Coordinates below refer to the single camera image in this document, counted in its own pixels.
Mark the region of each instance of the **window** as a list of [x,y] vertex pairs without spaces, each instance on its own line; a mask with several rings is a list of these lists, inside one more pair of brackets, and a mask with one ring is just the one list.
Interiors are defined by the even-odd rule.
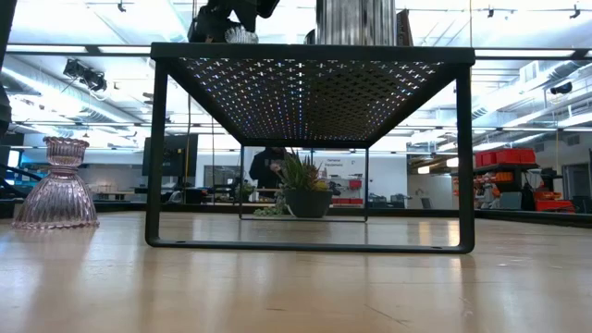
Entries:
[[19,167],[20,162],[20,152],[11,150],[8,153],[8,166],[9,167]]
[[580,136],[579,135],[567,137],[567,145],[568,146],[573,146],[576,144],[580,144]]

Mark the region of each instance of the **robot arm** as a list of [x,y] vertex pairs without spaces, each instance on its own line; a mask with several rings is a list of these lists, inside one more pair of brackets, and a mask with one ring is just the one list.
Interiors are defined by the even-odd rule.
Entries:
[[[194,18],[187,34],[194,43],[229,43],[233,30],[245,30],[254,36],[257,16],[269,18],[279,0],[208,0]],[[239,22],[228,17],[234,11]]]

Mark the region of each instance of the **potted plant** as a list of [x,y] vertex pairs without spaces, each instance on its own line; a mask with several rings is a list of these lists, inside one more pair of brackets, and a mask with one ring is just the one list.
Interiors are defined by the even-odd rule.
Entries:
[[283,182],[286,206],[296,217],[323,217],[331,205],[333,191],[318,178],[310,157],[301,161],[298,154],[286,154],[285,166],[277,174]]
[[248,203],[249,202],[249,197],[251,197],[251,194],[253,194],[253,185],[251,185],[251,183],[247,180],[245,180],[244,183],[242,183],[242,193],[239,193],[241,191],[241,185],[238,184],[235,191],[235,195],[237,200],[242,197],[242,201],[244,203]]

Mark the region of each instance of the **black stand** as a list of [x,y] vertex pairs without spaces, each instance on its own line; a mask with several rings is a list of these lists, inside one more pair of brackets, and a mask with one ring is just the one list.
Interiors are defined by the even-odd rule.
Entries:
[[[145,228],[145,239],[151,246],[373,253],[469,253],[475,247],[470,72],[475,62],[474,50],[154,43],[152,58],[156,61],[156,69]],[[273,145],[365,149],[364,216],[368,216],[370,146],[456,80],[459,244],[424,246],[161,240],[158,229],[167,75],[191,94],[242,147]],[[352,87],[348,84],[352,82],[358,85],[355,93],[351,93]],[[283,98],[289,100],[277,102],[274,109],[262,111],[263,107],[270,105],[272,97],[277,101]],[[270,115],[276,109],[279,113]],[[350,113],[336,115],[336,110]],[[271,121],[264,123],[264,115]],[[249,117],[253,117],[254,121],[249,121]],[[243,159],[244,148],[241,148],[241,170]]]

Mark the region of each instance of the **plant pot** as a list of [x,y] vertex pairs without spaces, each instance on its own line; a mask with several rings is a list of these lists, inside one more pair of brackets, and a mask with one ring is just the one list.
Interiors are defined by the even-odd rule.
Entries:
[[331,205],[332,191],[284,190],[286,206],[296,217],[320,218]]

